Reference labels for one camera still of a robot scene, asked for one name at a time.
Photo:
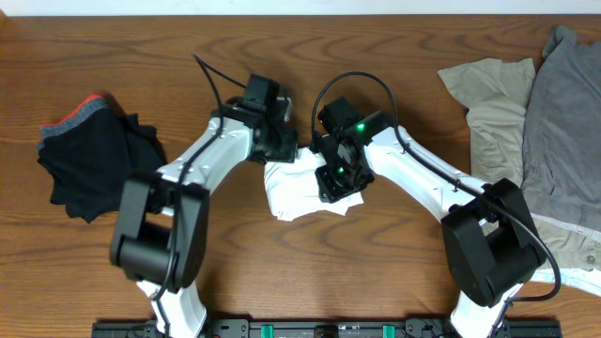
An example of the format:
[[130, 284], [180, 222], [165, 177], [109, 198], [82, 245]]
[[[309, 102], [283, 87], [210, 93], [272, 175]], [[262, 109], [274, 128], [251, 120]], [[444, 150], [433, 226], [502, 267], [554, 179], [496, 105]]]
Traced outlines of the white printed t-shirt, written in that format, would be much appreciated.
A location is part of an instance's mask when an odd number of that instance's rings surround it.
[[360, 192], [334, 203], [320, 200], [315, 171], [324, 164], [323, 157], [308, 147], [301, 148], [293, 162], [268, 161], [264, 185], [271, 214], [280, 221], [292, 222], [323, 210], [345, 216], [351, 207], [361, 205]]

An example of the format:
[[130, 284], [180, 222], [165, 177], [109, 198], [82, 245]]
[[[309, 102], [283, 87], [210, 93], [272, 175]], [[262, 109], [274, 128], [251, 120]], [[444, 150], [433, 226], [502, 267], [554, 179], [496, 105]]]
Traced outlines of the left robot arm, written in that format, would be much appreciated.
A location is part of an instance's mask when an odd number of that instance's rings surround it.
[[298, 134], [286, 125], [292, 101], [280, 89], [251, 76], [243, 96], [219, 102], [206, 131], [182, 155], [125, 182], [110, 261], [145, 292], [165, 337], [198, 337], [207, 319], [195, 279], [211, 194], [243, 161], [295, 160]]

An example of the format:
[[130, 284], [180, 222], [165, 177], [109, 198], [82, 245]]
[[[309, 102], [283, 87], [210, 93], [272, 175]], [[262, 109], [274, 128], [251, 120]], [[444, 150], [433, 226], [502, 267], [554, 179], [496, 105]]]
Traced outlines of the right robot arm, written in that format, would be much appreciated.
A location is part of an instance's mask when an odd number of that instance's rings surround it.
[[501, 332], [508, 301], [546, 262], [538, 233], [516, 184], [471, 177], [413, 143], [407, 131], [377, 111], [361, 115], [346, 99], [317, 115], [325, 128], [314, 150], [318, 197], [338, 202], [376, 176], [388, 178], [441, 224], [447, 264], [461, 293], [451, 314], [459, 337]]

